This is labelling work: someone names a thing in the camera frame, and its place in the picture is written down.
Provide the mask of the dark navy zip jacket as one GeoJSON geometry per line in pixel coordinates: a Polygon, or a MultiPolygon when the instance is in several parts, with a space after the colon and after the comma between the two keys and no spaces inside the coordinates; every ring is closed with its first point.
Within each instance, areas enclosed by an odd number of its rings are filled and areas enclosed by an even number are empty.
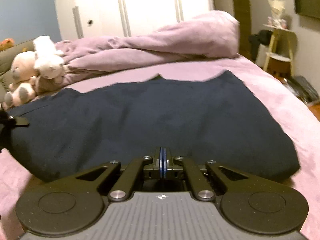
{"type": "Polygon", "coordinates": [[[157,147],[272,180],[300,167],[292,140],[230,71],[204,82],[156,77],[87,93],[66,88],[9,114],[29,126],[3,128],[1,148],[43,181],[110,160],[127,164],[157,147]]]}

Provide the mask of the white plush toy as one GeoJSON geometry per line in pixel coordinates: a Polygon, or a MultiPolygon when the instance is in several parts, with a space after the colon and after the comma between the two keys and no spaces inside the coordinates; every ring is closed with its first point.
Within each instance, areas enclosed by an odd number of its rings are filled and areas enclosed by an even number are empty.
{"type": "Polygon", "coordinates": [[[35,70],[39,75],[55,83],[61,83],[65,73],[63,52],[56,49],[50,36],[39,36],[33,40],[35,48],[35,70]]]}

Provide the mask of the pink crumpled duvet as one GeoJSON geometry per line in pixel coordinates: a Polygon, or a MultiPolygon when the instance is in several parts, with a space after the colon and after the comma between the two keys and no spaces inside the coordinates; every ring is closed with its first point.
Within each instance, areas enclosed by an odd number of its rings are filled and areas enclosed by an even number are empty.
{"type": "Polygon", "coordinates": [[[167,25],[147,35],[98,36],[56,44],[67,72],[58,87],[126,69],[197,57],[234,58],[239,51],[240,24],[229,13],[213,10],[167,25]]]}

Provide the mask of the white wardrobe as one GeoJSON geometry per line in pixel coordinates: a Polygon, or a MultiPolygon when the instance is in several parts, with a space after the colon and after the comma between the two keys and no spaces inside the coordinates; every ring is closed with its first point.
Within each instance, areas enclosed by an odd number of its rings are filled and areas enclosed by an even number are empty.
{"type": "Polygon", "coordinates": [[[214,9],[213,0],[55,0],[64,40],[135,36],[214,9]]]}

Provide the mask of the pink bed sheet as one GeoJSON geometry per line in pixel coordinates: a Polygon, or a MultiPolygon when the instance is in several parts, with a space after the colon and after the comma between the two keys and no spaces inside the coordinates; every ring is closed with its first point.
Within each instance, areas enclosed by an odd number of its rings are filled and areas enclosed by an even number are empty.
{"type": "MultiPolygon", "coordinates": [[[[302,234],[308,239],[319,239],[319,121],[277,79],[248,59],[240,56],[234,60],[160,64],[87,79],[70,87],[85,93],[114,83],[146,81],[157,74],[165,79],[204,81],[224,70],[245,83],[294,142],[300,170],[286,184],[298,190],[309,204],[302,234]]],[[[39,183],[7,150],[1,152],[1,239],[17,239],[23,233],[15,215],[15,204],[24,189],[39,183]]]]}

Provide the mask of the yellow side table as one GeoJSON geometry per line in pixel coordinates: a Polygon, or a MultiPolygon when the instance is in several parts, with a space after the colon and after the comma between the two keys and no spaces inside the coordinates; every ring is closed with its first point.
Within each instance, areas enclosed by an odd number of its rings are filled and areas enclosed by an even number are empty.
{"type": "Polygon", "coordinates": [[[263,70],[280,79],[291,77],[294,71],[292,39],[295,38],[295,33],[289,29],[268,24],[265,24],[264,27],[271,29],[272,35],[263,70]]]}

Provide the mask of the black garment by table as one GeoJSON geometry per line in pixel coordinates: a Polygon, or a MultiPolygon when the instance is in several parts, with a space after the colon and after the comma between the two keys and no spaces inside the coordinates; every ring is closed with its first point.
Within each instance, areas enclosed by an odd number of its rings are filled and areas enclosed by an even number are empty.
{"type": "Polygon", "coordinates": [[[249,36],[248,40],[251,46],[250,54],[253,61],[257,59],[260,44],[268,47],[271,36],[272,31],[266,29],[260,30],[259,33],[249,36]]]}

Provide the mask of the black bag on floor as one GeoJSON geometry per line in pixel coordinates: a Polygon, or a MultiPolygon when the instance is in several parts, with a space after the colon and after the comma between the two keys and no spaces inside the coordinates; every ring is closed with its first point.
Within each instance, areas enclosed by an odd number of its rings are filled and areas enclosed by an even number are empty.
{"type": "Polygon", "coordinates": [[[319,100],[319,94],[305,77],[292,76],[286,80],[286,83],[293,89],[295,96],[304,103],[313,103],[319,100]]]}

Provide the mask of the dark wooden door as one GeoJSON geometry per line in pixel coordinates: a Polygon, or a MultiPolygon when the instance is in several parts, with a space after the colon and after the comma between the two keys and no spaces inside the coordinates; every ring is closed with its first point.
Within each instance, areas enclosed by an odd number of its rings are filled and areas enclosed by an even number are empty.
{"type": "Polygon", "coordinates": [[[246,58],[250,57],[251,36],[251,9],[249,0],[233,0],[234,17],[240,23],[240,47],[239,53],[246,58]]]}

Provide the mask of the paper bouquet on table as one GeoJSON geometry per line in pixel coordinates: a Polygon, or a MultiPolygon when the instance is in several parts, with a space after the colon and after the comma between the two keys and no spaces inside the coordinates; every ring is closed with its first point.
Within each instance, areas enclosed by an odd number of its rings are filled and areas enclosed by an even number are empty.
{"type": "Polygon", "coordinates": [[[271,8],[270,24],[276,28],[282,28],[282,16],[285,12],[285,1],[283,0],[268,0],[268,4],[271,8]]]}

